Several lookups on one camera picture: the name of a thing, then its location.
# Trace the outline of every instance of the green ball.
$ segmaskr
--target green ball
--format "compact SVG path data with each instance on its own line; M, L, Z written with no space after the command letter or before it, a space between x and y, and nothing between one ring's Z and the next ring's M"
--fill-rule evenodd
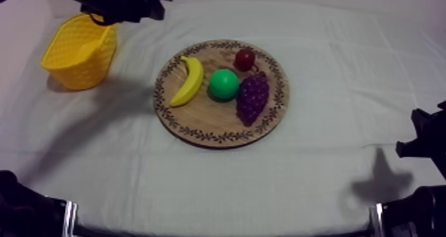
M216 70L209 81L211 96L223 100L234 98L238 92L238 77L228 69Z

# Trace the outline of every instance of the floral border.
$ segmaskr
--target floral border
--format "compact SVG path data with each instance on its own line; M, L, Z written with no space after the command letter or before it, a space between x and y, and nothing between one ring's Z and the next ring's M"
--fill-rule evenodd
M181 125L177 119L172 115L170 107L164 105L165 99L163 94L165 93L165 89L163 84L165 82L165 78L167 78L172 71L181 63L180 56L190 56L192 54L196 54L201 50L210 48L220 48L220 49L231 49L231 48L248 48L252 50L257 58L264 60L267 64L269 64L269 69L274 75L276 82L276 89L273 94L274 107L269 108L269 113L261 119L261 124L256 126L254 132L252 130L243 130L239 132L225 132L220 135L215 135L212 132L204 132L201 129L193 129L188 126ZM218 143L223 143L226 141L237 141L240 139L249 140L254 137L254 133L263 134L268 130L268 127L274 119L277 118L277 114L280 110L283 110L285 106L285 92L283 91L286 88L286 78L282 75L280 71L279 64L270 56L265 54L262 51L254 49L252 46L244 44L242 42L234 41L234 40L226 40L224 42L202 42L196 44L192 47L188 47L184 51L178 53L173 57L173 60L165 67L156 83L155 83L155 91L154 91L154 104L155 110L159 112L159 116L164 118L168 122L168 126L173 129L178 129L178 133L183 134L185 137L195 137L197 140L201 141L215 141Z

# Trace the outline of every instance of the white cloth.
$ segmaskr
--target white cloth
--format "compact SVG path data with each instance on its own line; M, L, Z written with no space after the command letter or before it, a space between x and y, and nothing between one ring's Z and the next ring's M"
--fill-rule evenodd
M374 202L444 183L429 160L394 152L396 141L415 137L411 110L434 112L446 100L441 31L292 3L213 1L168 11L164 21L120 25L108 79L84 92L54 88L38 65L60 21L49 26L0 118L0 168L78 202L84 224L211 236L354 229ZM164 63L209 39L259 46L287 74L285 118L252 145L199 149L153 113Z

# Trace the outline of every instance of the banana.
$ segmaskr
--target banana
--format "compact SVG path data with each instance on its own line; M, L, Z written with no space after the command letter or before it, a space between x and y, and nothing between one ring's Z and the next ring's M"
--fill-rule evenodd
M181 60L186 62L188 76L186 82L180 90L173 96L170 106L178 107L189 103L200 89L203 82L203 65L197 58L181 56Z

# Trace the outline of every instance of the red apple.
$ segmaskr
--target red apple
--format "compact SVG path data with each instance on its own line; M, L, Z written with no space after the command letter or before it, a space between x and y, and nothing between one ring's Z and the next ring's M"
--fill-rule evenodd
M240 72L247 72L251 70L256 60L256 55L250 49L239 50L236 54L236 59L234 61L234 66Z

